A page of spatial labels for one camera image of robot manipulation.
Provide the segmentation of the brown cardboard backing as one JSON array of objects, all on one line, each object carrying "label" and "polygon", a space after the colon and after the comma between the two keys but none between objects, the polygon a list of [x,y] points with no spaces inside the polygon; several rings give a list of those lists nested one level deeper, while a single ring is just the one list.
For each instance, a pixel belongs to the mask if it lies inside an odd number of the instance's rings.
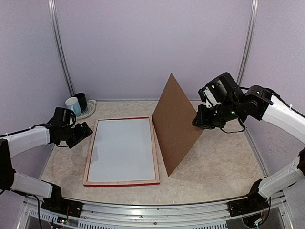
[{"label": "brown cardboard backing", "polygon": [[196,111],[170,74],[152,115],[167,175],[182,162],[203,130],[192,125]]}]

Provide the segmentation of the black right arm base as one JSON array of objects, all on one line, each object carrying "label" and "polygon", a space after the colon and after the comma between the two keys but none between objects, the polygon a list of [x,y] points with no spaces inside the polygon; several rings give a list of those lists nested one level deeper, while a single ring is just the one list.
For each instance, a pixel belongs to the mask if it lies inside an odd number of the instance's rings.
[{"label": "black right arm base", "polygon": [[227,203],[228,210],[231,217],[249,214],[264,208],[269,208],[267,198],[262,197],[259,191],[259,184],[262,179],[257,180],[251,186],[246,198],[240,200],[229,201]]}]

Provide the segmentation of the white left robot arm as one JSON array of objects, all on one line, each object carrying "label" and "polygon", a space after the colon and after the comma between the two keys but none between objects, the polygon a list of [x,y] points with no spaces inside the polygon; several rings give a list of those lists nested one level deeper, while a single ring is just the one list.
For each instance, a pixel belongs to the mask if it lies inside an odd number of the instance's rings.
[{"label": "white left robot arm", "polygon": [[43,124],[28,129],[4,134],[0,137],[0,190],[15,191],[42,197],[44,203],[56,212],[62,212],[67,202],[61,195],[61,188],[17,172],[12,166],[12,158],[30,149],[48,144],[73,148],[93,131],[86,122],[77,123],[74,111],[57,107],[53,117]]}]

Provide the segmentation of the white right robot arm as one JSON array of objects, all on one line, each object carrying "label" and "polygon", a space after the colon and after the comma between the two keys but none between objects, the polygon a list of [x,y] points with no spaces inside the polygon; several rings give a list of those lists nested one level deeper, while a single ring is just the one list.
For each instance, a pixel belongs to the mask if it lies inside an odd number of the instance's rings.
[{"label": "white right robot arm", "polygon": [[[225,72],[199,89],[198,94],[203,104],[198,106],[193,126],[223,130],[227,122],[236,119],[241,127],[245,127],[244,122],[250,116],[284,130],[302,143],[305,141],[304,114],[270,88],[259,85],[240,87]],[[244,208],[253,212],[271,195],[304,178],[305,152],[302,150],[290,164],[273,175],[256,181],[244,200]]]}]

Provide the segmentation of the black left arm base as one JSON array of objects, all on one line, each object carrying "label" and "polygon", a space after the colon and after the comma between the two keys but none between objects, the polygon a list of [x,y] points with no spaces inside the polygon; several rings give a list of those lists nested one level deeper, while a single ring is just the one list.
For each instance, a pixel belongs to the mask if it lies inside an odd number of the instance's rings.
[{"label": "black left arm base", "polygon": [[63,199],[60,204],[55,202],[43,201],[41,205],[42,209],[66,215],[68,217],[79,218],[82,212],[83,203],[79,201]]}]

